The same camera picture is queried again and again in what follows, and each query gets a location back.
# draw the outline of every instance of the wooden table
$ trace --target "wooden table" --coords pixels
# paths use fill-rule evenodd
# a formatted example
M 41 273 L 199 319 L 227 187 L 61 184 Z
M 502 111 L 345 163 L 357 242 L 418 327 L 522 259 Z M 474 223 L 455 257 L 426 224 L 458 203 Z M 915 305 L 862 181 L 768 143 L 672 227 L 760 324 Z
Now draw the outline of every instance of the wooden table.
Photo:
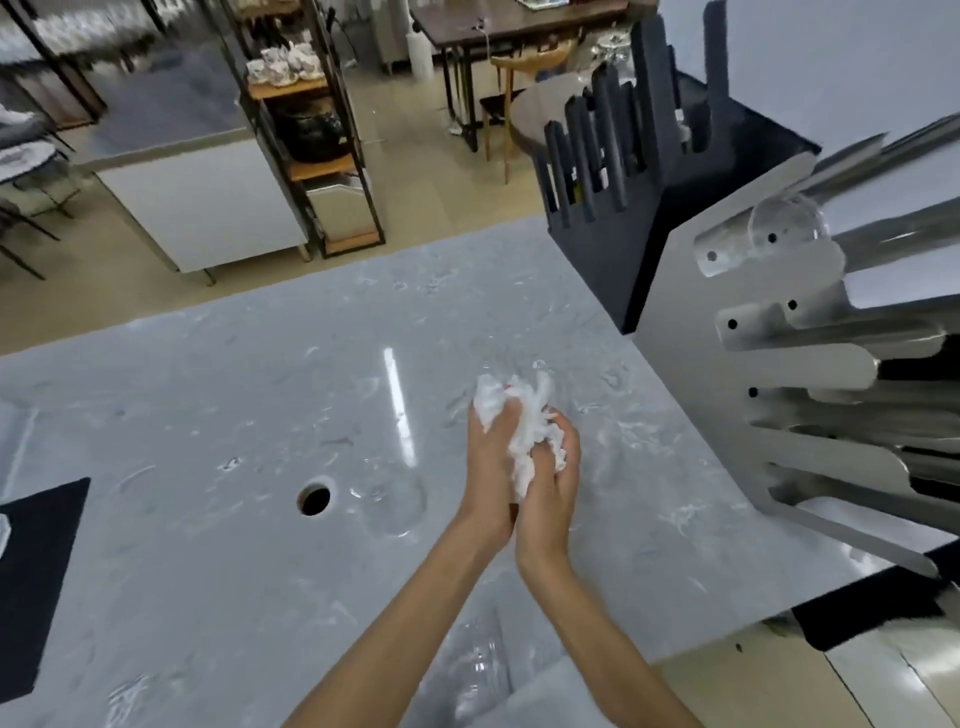
M 590 0 L 542 11 L 528 10 L 517 0 L 445 0 L 410 8 L 416 25 L 441 51 L 446 107 L 450 118 L 463 127 L 464 139 L 474 152 L 480 125 L 473 98 L 472 65 L 487 57 L 488 43 L 519 43 L 560 31 L 610 25 L 622 20 L 626 12 L 627 0 Z M 453 54 L 458 93 L 462 79 L 467 119 L 460 119 L 453 107 L 447 52 Z

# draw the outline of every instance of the shelf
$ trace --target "shelf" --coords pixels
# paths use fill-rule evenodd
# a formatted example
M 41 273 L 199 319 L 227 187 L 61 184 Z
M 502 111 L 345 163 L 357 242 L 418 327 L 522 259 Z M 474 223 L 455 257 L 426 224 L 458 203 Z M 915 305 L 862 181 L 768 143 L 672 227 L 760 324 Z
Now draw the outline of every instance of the shelf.
M 365 232 L 362 235 L 354 235 L 343 240 L 327 240 L 324 243 L 327 255 L 336 255 L 346 253 L 357 248 L 366 248 L 370 245 L 376 245 L 380 242 L 380 233 L 377 231 Z
M 316 177 L 325 177 L 326 175 L 336 174 L 355 174 L 356 166 L 353 164 L 353 157 L 346 155 L 339 159 L 322 162 L 296 161 L 290 162 L 290 179 L 294 182 L 303 182 L 304 180 L 313 180 Z
M 247 84 L 250 90 L 251 98 L 254 101 L 263 101 L 264 99 L 275 99 L 279 96 L 291 96 L 295 93 L 304 91 L 316 91 L 327 88 L 326 78 L 315 79 L 314 81 L 297 81 L 290 85 L 275 86 L 270 84 Z
M 270 0 L 265 5 L 250 6 L 240 11 L 244 20 L 255 20 L 270 15 L 292 15 L 300 11 L 300 0 Z

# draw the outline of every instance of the floor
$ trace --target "floor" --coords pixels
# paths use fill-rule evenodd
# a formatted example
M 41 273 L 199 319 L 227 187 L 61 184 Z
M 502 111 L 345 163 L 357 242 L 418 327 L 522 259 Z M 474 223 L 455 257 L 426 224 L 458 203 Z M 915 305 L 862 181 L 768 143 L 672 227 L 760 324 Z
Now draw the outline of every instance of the floor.
M 541 213 L 527 158 L 517 154 L 511 181 L 503 182 L 500 130 L 490 162 L 449 132 L 440 73 L 418 85 L 409 74 L 352 69 L 348 84 L 386 246 L 309 263 L 296 250 L 281 251 L 221 266 L 217 283 L 207 286 L 202 275 L 165 268 L 106 190 L 80 180 L 83 193 L 68 206 L 75 219 L 56 212 L 37 218 L 61 242 L 22 225 L 5 238 L 48 280 L 0 259 L 0 354 Z M 490 67 L 478 64 L 476 84 L 478 96 L 494 92 Z M 68 137 L 82 142 L 84 133 Z M 8 192 L 27 209 L 45 203 Z M 945 621 L 888 625 L 829 655 L 755 625 L 661 669 L 711 728 L 960 724 L 960 632 Z
M 476 77 L 478 97 L 495 93 L 492 67 L 478 64 Z M 348 83 L 386 245 L 327 260 L 316 256 L 309 263 L 296 249 L 262 255 L 217 267 L 217 283 L 208 287 L 203 274 L 165 268 L 107 191 L 90 179 L 84 193 L 68 205 L 76 219 L 56 212 L 37 218 L 62 242 L 24 225 L 5 237 L 5 244 L 48 281 L 41 283 L 0 259 L 0 354 L 542 214 L 529 158 L 517 152 L 510 184 L 503 183 L 502 130 L 493 130 L 491 162 L 448 132 L 442 73 L 432 83 L 418 85 L 409 73 L 389 78 L 378 70 L 354 68 Z M 77 146 L 86 133 L 80 129 L 64 136 Z M 45 199 L 17 196 L 9 186 L 0 193 L 27 209 L 49 206 Z

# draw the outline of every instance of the forearm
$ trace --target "forearm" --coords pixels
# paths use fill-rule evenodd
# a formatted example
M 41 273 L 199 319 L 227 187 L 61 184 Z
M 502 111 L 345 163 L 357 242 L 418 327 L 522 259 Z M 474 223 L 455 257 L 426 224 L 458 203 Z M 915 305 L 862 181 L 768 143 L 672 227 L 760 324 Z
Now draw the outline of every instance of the forearm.
M 492 554 L 454 520 L 393 601 L 284 728 L 393 728 Z
M 531 591 L 607 720 L 618 728 L 702 728 L 569 565 L 533 580 Z

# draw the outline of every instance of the drain hole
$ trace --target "drain hole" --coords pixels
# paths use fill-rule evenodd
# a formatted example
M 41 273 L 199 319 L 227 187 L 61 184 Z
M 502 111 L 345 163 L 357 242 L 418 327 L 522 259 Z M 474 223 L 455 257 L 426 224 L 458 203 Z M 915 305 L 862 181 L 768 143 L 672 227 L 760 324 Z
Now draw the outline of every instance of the drain hole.
M 308 485 L 297 496 L 297 507 L 304 516 L 319 516 L 330 504 L 330 489 L 322 484 Z

